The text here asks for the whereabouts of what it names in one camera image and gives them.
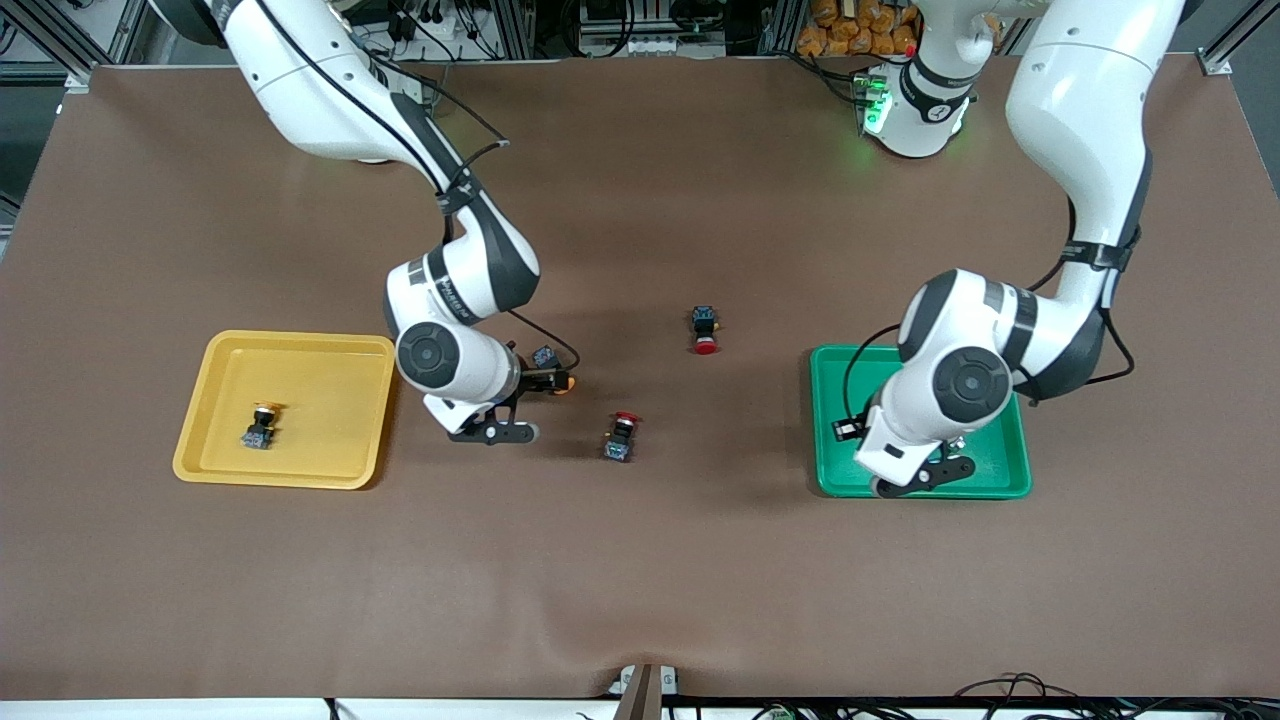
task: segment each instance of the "electronic component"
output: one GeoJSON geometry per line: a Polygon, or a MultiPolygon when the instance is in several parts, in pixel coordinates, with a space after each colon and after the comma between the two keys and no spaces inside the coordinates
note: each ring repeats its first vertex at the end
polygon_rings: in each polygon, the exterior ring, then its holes
{"type": "Polygon", "coordinates": [[[271,447],[271,438],[275,436],[273,425],[280,414],[280,407],[274,402],[259,402],[253,407],[253,424],[241,436],[241,445],[250,450],[271,447]]]}
{"type": "Polygon", "coordinates": [[[716,318],[714,307],[710,305],[694,307],[690,324],[694,327],[694,352],[710,355],[719,348],[719,345],[716,342],[716,331],[719,329],[719,322],[716,318]]]}
{"type": "Polygon", "coordinates": [[[614,413],[613,430],[604,434],[604,457],[627,462],[631,459],[631,443],[635,439],[640,418],[631,413],[614,413]]]}

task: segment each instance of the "orange object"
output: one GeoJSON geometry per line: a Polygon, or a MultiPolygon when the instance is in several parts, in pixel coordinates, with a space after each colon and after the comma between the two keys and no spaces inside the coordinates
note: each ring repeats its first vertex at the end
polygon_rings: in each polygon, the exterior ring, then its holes
{"type": "Polygon", "coordinates": [[[893,20],[897,19],[897,13],[892,8],[874,3],[878,13],[876,13],[874,19],[872,19],[870,28],[872,32],[888,33],[893,29],[893,20]]]}
{"type": "Polygon", "coordinates": [[[858,37],[855,37],[849,44],[849,54],[856,55],[859,53],[870,53],[870,51],[872,51],[872,31],[863,28],[858,32],[858,37]]]}
{"type": "Polygon", "coordinates": [[[827,51],[827,31],[820,27],[805,26],[796,41],[796,53],[805,58],[817,58],[827,51]]]}
{"type": "Polygon", "coordinates": [[[840,19],[840,8],[836,5],[836,0],[813,0],[809,4],[809,12],[813,14],[813,22],[818,23],[819,27],[831,27],[840,19]]]}
{"type": "Polygon", "coordinates": [[[877,32],[872,36],[872,53],[877,55],[892,55],[893,38],[883,32],[877,32]]]}
{"type": "Polygon", "coordinates": [[[893,28],[893,53],[899,55],[910,55],[915,53],[915,31],[910,26],[899,26],[893,28]]]}
{"type": "Polygon", "coordinates": [[[836,24],[831,26],[831,38],[849,42],[850,40],[858,37],[859,29],[860,28],[858,27],[856,20],[840,19],[836,20],[836,24]]]}

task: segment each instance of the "metal bracket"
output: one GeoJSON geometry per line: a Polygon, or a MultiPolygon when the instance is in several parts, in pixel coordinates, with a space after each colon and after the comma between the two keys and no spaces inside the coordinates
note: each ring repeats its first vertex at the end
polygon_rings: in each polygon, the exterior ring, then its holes
{"type": "Polygon", "coordinates": [[[627,665],[609,693],[622,692],[613,720],[662,720],[662,696],[676,693],[676,669],[668,665],[627,665]]]}
{"type": "Polygon", "coordinates": [[[1280,0],[1253,0],[1240,14],[1231,20],[1208,45],[1196,50],[1199,59],[1201,70],[1206,76],[1229,76],[1231,65],[1228,60],[1244,42],[1267,22],[1276,10],[1280,10],[1280,0]]]}
{"type": "Polygon", "coordinates": [[[63,87],[67,90],[67,95],[84,95],[88,92],[88,83],[76,76],[67,76],[67,81],[63,82],[63,87]]]}
{"type": "MultiPolygon", "coordinates": [[[[658,670],[660,671],[662,679],[662,694],[680,694],[680,691],[677,689],[676,669],[669,665],[660,665],[658,666],[658,670]]],[[[613,680],[613,684],[609,685],[609,691],[605,694],[621,696],[626,693],[627,685],[631,684],[631,678],[635,676],[635,665],[627,665],[623,667],[622,671],[618,673],[618,679],[613,680]]]]}
{"type": "Polygon", "coordinates": [[[1206,76],[1229,76],[1231,74],[1231,63],[1229,60],[1222,60],[1221,63],[1213,63],[1206,55],[1203,47],[1196,49],[1196,59],[1201,63],[1201,72],[1206,76]]]}

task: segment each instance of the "metal frame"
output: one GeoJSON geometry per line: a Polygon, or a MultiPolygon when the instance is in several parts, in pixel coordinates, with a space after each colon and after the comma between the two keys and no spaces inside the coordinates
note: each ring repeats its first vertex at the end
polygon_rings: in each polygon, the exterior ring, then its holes
{"type": "Polygon", "coordinates": [[[1206,76],[1229,76],[1231,74],[1231,64],[1228,61],[1231,54],[1235,53],[1244,41],[1253,35],[1253,31],[1258,29],[1262,23],[1267,22],[1277,9],[1280,9],[1280,0],[1256,0],[1244,8],[1231,24],[1226,26],[1219,36],[1206,45],[1196,50],[1196,56],[1199,59],[1201,69],[1204,70],[1206,76]]]}
{"type": "Polygon", "coordinates": [[[1004,41],[996,50],[996,55],[1021,55],[1023,46],[1030,42],[1032,36],[1036,35],[1036,23],[1038,22],[1039,18],[1018,18],[1009,23],[1009,29],[1005,31],[1004,41]]]}
{"type": "Polygon", "coordinates": [[[0,72],[3,83],[61,85],[68,76],[81,85],[88,83],[95,67],[129,60],[138,37],[134,31],[146,9],[146,0],[125,0],[111,44],[104,50],[52,0],[5,0],[0,14],[52,61],[5,63],[0,72]]]}
{"type": "Polygon", "coordinates": [[[760,29],[760,53],[794,51],[808,13],[809,3],[804,0],[778,0],[769,24],[760,29]]]}
{"type": "Polygon", "coordinates": [[[0,12],[81,82],[88,82],[95,67],[111,61],[106,51],[51,0],[9,0],[0,12]]]}
{"type": "Polygon", "coordinates": [[[493,0],[493,17],[498,23],[504,60],[529,60],[534,56],[534,13],[521,0],[493,0]]]}

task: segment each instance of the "black cable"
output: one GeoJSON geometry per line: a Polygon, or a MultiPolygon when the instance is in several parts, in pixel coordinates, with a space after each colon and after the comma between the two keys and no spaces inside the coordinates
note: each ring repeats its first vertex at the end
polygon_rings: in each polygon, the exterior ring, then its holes
{"type": "Polygon", "coordinates": [[[435,82],[434,78],[430,78],[430,77],[426,77],[426,76],[422,76],[422,74],[419,74],[419,73],[415,73],[415,72],[411,72],[411,70],[406,70],[404,68],[401,68],[396,63],[392,63],[392,61],[388,61],[388,60],[383,60],[381,58],[372,56],[372,60],[374,60],[374,63],[378,63],[379,65],[381,65],[381,67],[384,67],[384,68],[387,68],[387,69],[389,69],[389,70],[392,70],[392,72],[394,72],[397,74],[404,76],[404,77],[407,77],[410,79],[415,79],[417,82],[421,82],[422,85],[426,85],[428,87],[431,88],[433,92],[439,92],[444,97],[448,97],[449,100],[453,101],[454,105],[457,105],[458,108],[462,108],[468,115],[471,115],[477,123],[480,123],[486,131],[489,131],[490,133],[493,133],[494,137],[498,138],[497,142],[490,142],[489,145],[485,145],[480,150],[476,150],[475,152],[472,152],[466,160],[463,160],[462,164],[458,165],[458,169],[453,170],[453,174],[449,177],[449,184],[447,186],[445,190],[453,190],[453,186],[467,172],[467,169],[471,167],[471,164],[475,163],[476,160],[479,160],[480,158],[483,158],[485,154],[488,154],[488,152],[490,152],[493,150],[498,150],[499,147],[507,147],[508,145],[511,145],[511,141],[507,140],[507,136],[504,136],[500,132],[498,132],[498,128],[495,128],[492,124],[489,124],[489,120],[484,119],[484,117],[481,117],[480,113],[476,113],[475,110],[472,110],[470,105],[467,105],[462,100],[458,100],[458,97],[456,95],[453,95],[452,92],[449,92],[449,91],[444,90],[443,87],[440,87],[440,85],[438,82],[435,82]]]}
{"type": "Polygon", "coordinates": [[[631,33],[634,33],[636,29],[635,0],[626,0],[626,9],[622,10],[622,23],[620,27],[622,29],[622,33],[618,36],[618,42],[613,46],[613,50],[609,50],[608,53],[604,54],[605,58],[612,58],[617,55],[618,53],[622,51],[623,47],[627,46],[628,42],[631,42],[631,33]],[[631,18],[630,26],[627,24],[628,17],[631,18]]]}
{"type": "Polygon", "coordinates": [[[575,58],[586,58],[586,53],[582,53],[577,40],[575,40],[571,35],[573,23],[570,22],[570,10],[576,4],[577,0],[564,0],[564,4],[561,5],[561,40],[564,41],[564,47],[568,49],[570,55],[573,55],[575,58]]]}
{"type": "Polygon", "coordinates": [[[905,68],[906,65],[911,64],[910,60],[895,60],[893,58],[886,58],[884,55],[877,55],[874,53],[855,53],[851,56],[856,58],[859,55],[863,58],[876,58],[881,63],[888,63],[890,65],[897,65],[900,68],[905,68]]]}
{"type": "Polygon", "coordinates": [[[867,350],[868,345],[876,342],[881,337],[887,336],[888,333],[891,333],[891,332],[893,332],[893,331],[896,331],[896,329],[899,329],[901,327],[902,327],[901,324],[893,324],[893,325],[890,325],[887,328],[882,328],[876,334],[873,334],[872,337],[869,337],[865,341],[863,341],[863,343],[859,345],[858,350],[854,352],[854,356],[849,359],[849,365],[845,365],[845,384],[844,384],[844,391],[840,393],[841,395],[841,400],[845,401],[845,418],[852,418],[854,416],[854,411],[850,410],[850,406],[849,406],[849,375],[854,372],[854,365],[858,364],[858,359],[863,356],[863,351],[867,350]]]}
{"type": "Polygon", "coordinates": [[[1032,683],[1032,684],[1034,684],[1036,687],[1039,688],[1042,697],[1046,694],[1047,691],[1053,691],[1056,693],[1061,693],[1061,694],[1065,694],[1065,696],[1069,696],[1069,697],[1079,697],[1074,692],[1071,692],[1071,691],[1069,691],[1066,688],[1060,688],[1057,685],[1051,685],[1051,684],[1046,683],[1044,680],[1041,680],[1039,676],[1036,675],[1034,673],[1012,673],[1012,674],[1010,674],[1006,678],[992,678],[991,680],[982,680],[982,682],[978,682],[978,683],[969,683],[968,685],[965,685],[965,687],[960,688],[959,691],[956,691],[952,697],[960,697],[960,696],[968,693],[969,691],[973,691],[973,689],[977,689],[977,688],[980,688],[980,687],[984,687],[984,685],[997,685],[997,684],[1001,684],[1001,683],[1010,683],[1010,682],[1014,683],[1015,685],[1018,683],[1032,683]]]}
{"type": "Polygon", "coordinates": [[[456,0],[454,8],[458,10],[458,20],[462,23],[462,29],[467,32],[467,38],[476,44],[476,47],[485,54],[490,60],[500,60],[502,56],[498,51],[489,45],[489,41],[484,38],[483,28],[476,20],[476,10],[471,5],[471,0],[456,0]],[[463,17],[462,10],[466,9],[466,17],[463,17]],[[471,24],[467,24],[467,18],[470,18],[471,24]]]}
{"type": "Polygon", "coordinates": [[[573,22],[570,17],[570,10],[577,4],[579,0],[564,0],[561,6],[561,40],[564,41],[564,46],[568,47],[570,55],[575,58],[612,58],[622,51],[631,41],[631,36],[636,29],[636,6],[635,0],[625,0],[626,6],[620,13],[622,19],[618,22],[618,41],[613,45],[613,49],[604,55],[588,55],[582,53],[582,47],[579,46],[577,38],[572,36],[573,22]]]}
{"type": "Polygon", "coordinates": [[[1066,263],[1066,260],[1059,258],[1057,263],[1053,263],[1053,266],[1050,268],[1050,270],[1047,273],[1044,273],[1044,277],[1041,278],[1041,279],[1038,279],[1038,281],[1036,281],[1036,282],[1033,282],[1032,284],[1027,286],[1027,290],[1029,290],[1032,292],[1036,292],[1037,290],[1044,287],[1044,283],[1047,283],[1048,281],[1053,279],[1053,275],[1056,275],[1062,269],[1062,265],[1065,263],[1066,263]]]}
{"type": "Polygon", "coordinates": [[[1098,314],[1102,315],[1102,324],[1106,325],[1107,333],[1111,336],[1111,342],[1116,343],[1116,348],[1120,351],[1120,355],[1124,356],[1125,369],[1120,370],[1120,372],[1116,372],[1116,373],[1111,373],[1108,375],[1102,375],[1102,377],[1098,377],[1098,378],[1089,378],[1089,379],[1084,380],[1084,384],[1087,384],[1087,386],[1105,383],[1107,380],[1117,380],[1117,379],[1120,379],[1120,378],[1123,378],[1123,377],[1133,373],[1134,368],[1138,366],[1138,363],[1133,357],[1133,352],[1130,352],[1129,347],[1124,343],[1123,340],[1120,340],[1120,333],[1119,333],[1119,331],[1116,331],[1115,322],[1111,320],[1111,309],[1110,307],[1100,307],[1098,309],[1098,314]]]}
{"type": "Polygon", "coordinates": [[[671,19],[671,22],[676,23],[676,27],[678,27],[684,32],[692,32],[692,33],[699,33],[699,35],[700,33],[705,33],[705,32],[714,32],[717,29],[723,28],[724,27],[724,20],[728,19],[727,18],[727,15],[728,15],[728,5],[727,4],[721,5],[721,14],[719,14],[719,17],[712,18],[712,20],[708,22],[707,24],[703,24],[703,23],[698,22],[696,19],[694,19],[691,8],[689,8],[689,5],[690,5],[690,0],[673,0],[671,3],[671,10],[667,13],[667,18],[671,19]],[[680,17],[681,15],[681,10],[685,10],[685,9],[690,10],[687,18],[680,17]]]}
{"type": "MultiPolygon", "coordinates": [[[[347,90],[344,87],[342,87],[342,85],[339,85],[338,81],[333,79],[332,77],[329,77],[328,73],[325,73],[324,70],[321,70],[320,65],[317,65],[316,61],[311,59],[311,55],[307,55],[306,50],[303,50],[302,47],[300,47],[298,44],[293,40],[293,37],[289,36],[289,33],[284,31],[284,28],[280,26],[280,20],[275,19],[275,14],[271,13],[270,8],[266,6],[266,3],[264,3],[262,0],[253,0],[253,1],[257,3],[257,6],[262,10],[262,15],[266,18],[266,22],[271,23],[271,27],[275,29],[275,32],[282,38],[284,38],[284,42],[289,46],[289,49],[292,49],[294,53],[297,53],[297,55],[300,58],[302,58],[302,61],[305,61],[308,68],[311,68],[317,76],[320,76],[321,79],[324,79],[326,83],[329,83],[330,87],[333,87],[334,90],[337,90],[338,95],[342,95],[343,97],[346,97],[347,100],[349,100],[352,105],[355,105],[356,108],[358,108],[362,113],[365,113],[366,115],[369,115],[369,118],[371,120],[374,120],[375,123],[378,123],[379,127],[381,127],[388,133],[390,133],[390,136],[394,137],[396,141],[399,142],[401,146],[403,146],[404,150],[407,150],[408,154],[415,160],[417,160],[417,163],[422,167],[422,170],[424,172],[426,170],[426,168],[429,167],[426,164],[426,160],[424,160],[422,156],[419,155],[417,150],[415,150],[413,146],[407,140],[404,140],[404,136],[402,136],[399,132],[397,132],[397,129],[393,128],[390,126],[390,123],[388,123],[387,120],[381,119],[378,115],[378,113],[374,113],[372,110],[370,110],[369,106],[366,106],[364,102],[360,101],[360,99],[357,99],[355,95],[347,92],[347,90]]],[[[443,188],[439,184],[436,184],[435,178],[431,177],[431,173],[425,173],[425,174],[426,174],[426,179],[431,183],[433,187],[435,187],[436,195],[439,195],[440,192],[443,192],[443,188]]]]}
{"type": "Polygon", "coordinates": [[[564,350],[567,350],[568,354],[573,356],[573,361],[570,363],[568,365],[566,365],[564,368],[562,368],[562,370],[564,370],[566,373],[570,372],[570,370],[572,370],[573,368],[577,368],[577,365],[582,361],[582,356],[579,355],[577,350],[575,350],[572,345],[564,342],[563,340],[561,340],[559,337],[557,337],[554,333],[552,333],[547,328],[539,325],[538,323],[530,320],[529,318],[521,315],[520,313],[516,313],[515,310],[507,310],[507,314],[511,315],[512,318],[520,320],[521,323],[525,323],[526,325],[534,328],[535,331],[543,333],[544,336],[549,337],[552,341],[557,342],[561,347],[563,347],[564,350]]]}
{"type": "Polygon", "coordinates": [[[4,55],[9,50],[12,50],[13,49],[13,44],[17,42],[17,40],[18,40],[18,27],[13,26],[13,24],[9,24],[9,20],[5,20],[4,22],[4,29],[0,31],[0,42],[4,42],[4,47],[0,49],[0,55],[4,55]],[[5,33],[10,33],[8,41],[5,41],[5,38],[4,38],[5,33]]]}
{"type": "Polygon", "coordinates": [[[489,124],[489,120],[484,119],[484,117],[481,117],[480,113],[476,113],[475,110],[472,110],[470,105],[467,105],[466,102],[458,100],[458,97],[456,95],[453,95],[452,92],[449,92],[448,90],[444,90],[444,87],[439,82],[436,82],[435,78],[415,73],[413,70],[406,70],[404,68],[399,67],[398,64],[396,64],[393,61],[389,61],[389,60],[384,60],[381,58],[375,58],[374,61],[378,63],[379,65],[381,65],[381,67],[392,70],[396,74],[404,76],[404,77],[407,77],[410,79],[425,83],[428,87],[431,88],[431,92],[439,92],[444,97],[449,99],[454,105],[457,105],[458,108],[462,108],[462,110],[466,114],[471,115],[471,118],[475,119],[475,122],[480,123],[484,127],[484,129],[489,131],[490,135],[493,135],[498,140],[507,140],[507,136],[504,136],[500,132],[498,132],[498,128],[495,128],[492,124],[489,124]]]}
{"type": "Polygon", "coordinates": [[[440,38],[431,35],[431,32],[426,29],[426,26],[424,26],[421,22],[419,22],[416,17],[413,17],[413,13],[406,10],[404,5],[401,5],[399,0],[387,0],[387,1],[394,5],[396,9],[399,10],[401,13],[404,13],[404,15],[408,17],[408,19],[413,20],[413,24],[416,24],[417,28],[422,31],[422,35],[425,35],[431,42],[439,45],[440,50],[444,50],[444,55],[449,59],[451,63],[458,61],[458,59],[453,56],[453,53],[449,53],[449,49],[445,47],[443,42],[440,42],[440,38]]]}
{"type": "Polygon", "coordinates": [[[780,55],[782,58],[790,58],[791,61],[796,63],[797,65],[800,65],[801,68],[809,70],[810,73],[818,76],[818,78],[822,81],[822,83],[824,86],[827,86],[827,90],[829,90],[831,94],[835,95],[836,97],[838,97],[841,101],[849,102],[850,105],[855,105],[855,106],[861,106],[861,105],[867,104],[864,100],[859,100],[858,97],[852,97],[850,95],[845,95],[844,92],[840,91],[838,87],[836,87],[831,82],[832,78],[833,79],[840,79],[840,81],[844,81],[844,82],[850,82],[851,73],[849,76],[842,76],[840,73],[833,73],[831,70],[824,70],[824,69],[822,69],[822,68],[818,67],[818,63],[806,63],[804,60],[804,58],[801,58],[800,55],[796,55],[795,53],[791,53],[788,50],[772,50],[772,51],[769,51],[769,55],[780,55]]]}

